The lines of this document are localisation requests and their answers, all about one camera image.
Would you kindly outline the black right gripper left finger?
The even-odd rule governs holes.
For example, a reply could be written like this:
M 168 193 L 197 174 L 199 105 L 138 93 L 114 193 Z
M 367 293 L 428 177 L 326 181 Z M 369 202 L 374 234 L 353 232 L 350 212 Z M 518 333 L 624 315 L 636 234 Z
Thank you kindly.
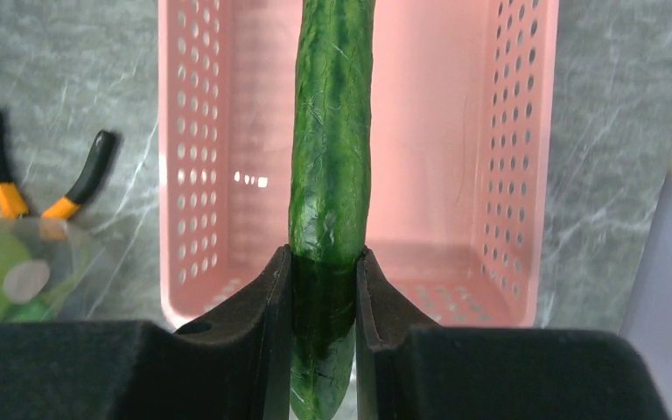
M 149 321 L 0 323 L 0 419 L 285 419 L 291 252 L 175 332 Z

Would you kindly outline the green fake cucumber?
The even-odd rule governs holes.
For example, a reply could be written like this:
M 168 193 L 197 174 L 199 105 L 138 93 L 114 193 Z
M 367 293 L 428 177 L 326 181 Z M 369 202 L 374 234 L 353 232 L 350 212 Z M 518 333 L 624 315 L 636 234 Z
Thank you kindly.
M 303 4 L 288 209 L 299 419 L 333 418 L 350 382 L 371 196 L 374 20 L 372 1 Z

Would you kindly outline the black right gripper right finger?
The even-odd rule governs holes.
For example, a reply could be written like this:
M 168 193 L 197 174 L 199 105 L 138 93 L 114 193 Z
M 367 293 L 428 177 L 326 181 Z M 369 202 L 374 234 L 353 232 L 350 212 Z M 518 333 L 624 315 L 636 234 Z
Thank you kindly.
M 611 332 L 442 326 L 357 265 L 361 419 L 665 419 L 644 360 Z

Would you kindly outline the clear zip top bag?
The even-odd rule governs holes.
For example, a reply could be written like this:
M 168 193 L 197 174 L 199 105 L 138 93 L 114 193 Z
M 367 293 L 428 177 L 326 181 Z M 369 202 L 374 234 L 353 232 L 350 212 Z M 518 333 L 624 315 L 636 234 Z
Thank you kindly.
M 0 219 L 0 322 L 78 321 L 102 301 L 114 261 L 57 219 Z

